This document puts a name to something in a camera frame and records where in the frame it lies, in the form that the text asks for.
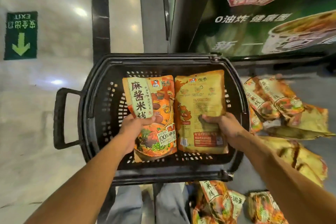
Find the green floor sign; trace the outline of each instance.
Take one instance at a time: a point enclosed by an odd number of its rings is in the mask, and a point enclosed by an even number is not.
[[[7,13],[4,60],[35,59],[37,12]]]

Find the forearm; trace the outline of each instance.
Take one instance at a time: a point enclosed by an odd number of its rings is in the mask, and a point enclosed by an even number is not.
[[[120,136],[116,136],[44,201],[26,224],[95,223],[115,171],[124,156],[124,146],[116,147],[122,142]]]
[[[336,222],[336,199],[246,132],[244,153],[290,224]]]

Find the green arrow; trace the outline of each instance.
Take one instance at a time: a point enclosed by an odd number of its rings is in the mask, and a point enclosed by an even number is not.
[[[23,55],[28,49],[30,48],[30,43],[25,45],[25,34],[19,33],[19,39],[17,41],[17,46],[12,44],[12,49],[19,54],[20,56]]]

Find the leg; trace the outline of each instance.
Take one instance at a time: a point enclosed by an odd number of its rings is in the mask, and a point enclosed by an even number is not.
[[[188,209],[188,192],[185,186],[181,191],[179,183],[164,184],[158,194],[154,194],[154,197],[156,198],[155,215],[157,224],[190,224],[189,213],[187,213],[187,211],[190,211]]]
[[[115,202],[108,196],[100,210],[97,224],[141,224],[142,196],[138,185],[121,186]]]

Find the noodle cup picture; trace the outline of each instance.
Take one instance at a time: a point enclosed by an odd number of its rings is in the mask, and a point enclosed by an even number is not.
[[[289,52],[322,44],[326,39],[336,36],[336,10],[280,24],[268,34],[261,50],[263,54]]]

